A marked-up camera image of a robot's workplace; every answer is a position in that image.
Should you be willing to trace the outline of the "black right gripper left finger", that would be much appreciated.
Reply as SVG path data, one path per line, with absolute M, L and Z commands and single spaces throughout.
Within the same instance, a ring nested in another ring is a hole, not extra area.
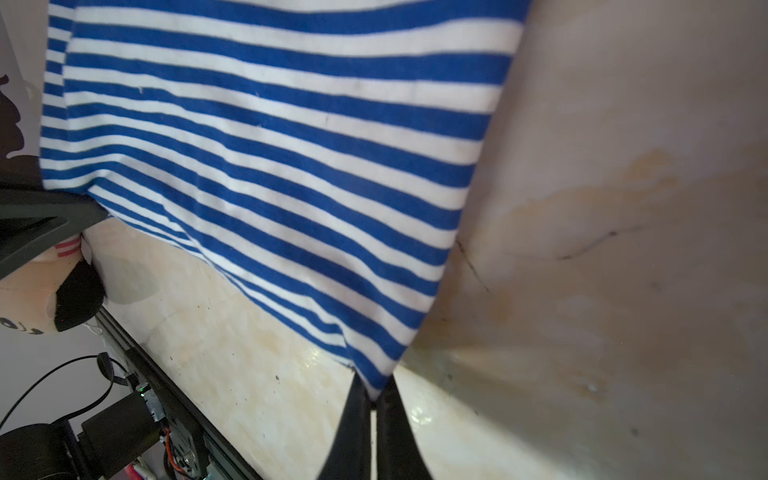
M 319 480 L 371 478 L 371 411 L 366 387 L 355 374 Z

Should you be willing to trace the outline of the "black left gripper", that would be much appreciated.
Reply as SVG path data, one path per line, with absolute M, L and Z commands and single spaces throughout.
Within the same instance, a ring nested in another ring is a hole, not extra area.
M 1 276 L 108 217 L 93 198 L 59 191 L 1 188 Z

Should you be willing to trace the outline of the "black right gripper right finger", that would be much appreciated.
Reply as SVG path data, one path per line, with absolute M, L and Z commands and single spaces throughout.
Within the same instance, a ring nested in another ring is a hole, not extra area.
M 395 377 L 375 403 L 379 480 L 432 480 L 419 451 Z

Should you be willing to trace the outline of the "blue white striped tank top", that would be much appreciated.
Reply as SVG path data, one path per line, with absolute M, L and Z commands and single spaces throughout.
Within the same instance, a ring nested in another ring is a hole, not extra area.
M 43 184 L 186 250 L 372 397 L 430 311 L 527 1 L 53 1 Z

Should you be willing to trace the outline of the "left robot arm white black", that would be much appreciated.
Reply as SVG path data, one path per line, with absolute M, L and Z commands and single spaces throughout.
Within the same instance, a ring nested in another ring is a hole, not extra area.
M 107 211 L 95 200 L 34 188 L 1 188 L 1 324 L 28 335 L 86 323 L 105 297 L 82 254 L 82 234 Z M 101 412 L 104 396 L 48 423 L 2 433 L 4 479 L 108 479 L 157 443 L 161 426 L 138 392 Z M 74 432 L 71 422 L 94 413 Z

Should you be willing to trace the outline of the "cartoon doll head toy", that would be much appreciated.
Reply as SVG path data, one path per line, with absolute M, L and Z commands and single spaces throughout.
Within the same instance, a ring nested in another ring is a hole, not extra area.
M 97 270 L 72 236 L 1 279 L 1 325 L 30 335 L 61 333 L 99 311 L 106 296 Z

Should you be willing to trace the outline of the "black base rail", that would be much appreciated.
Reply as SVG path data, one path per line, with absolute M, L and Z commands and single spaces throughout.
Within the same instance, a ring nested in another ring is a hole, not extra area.
M 259 479 L 261 475 L 105 308 L 96 314 L 110 345 L 138 379 L 166 443 L 165 464 L 178 479 Z

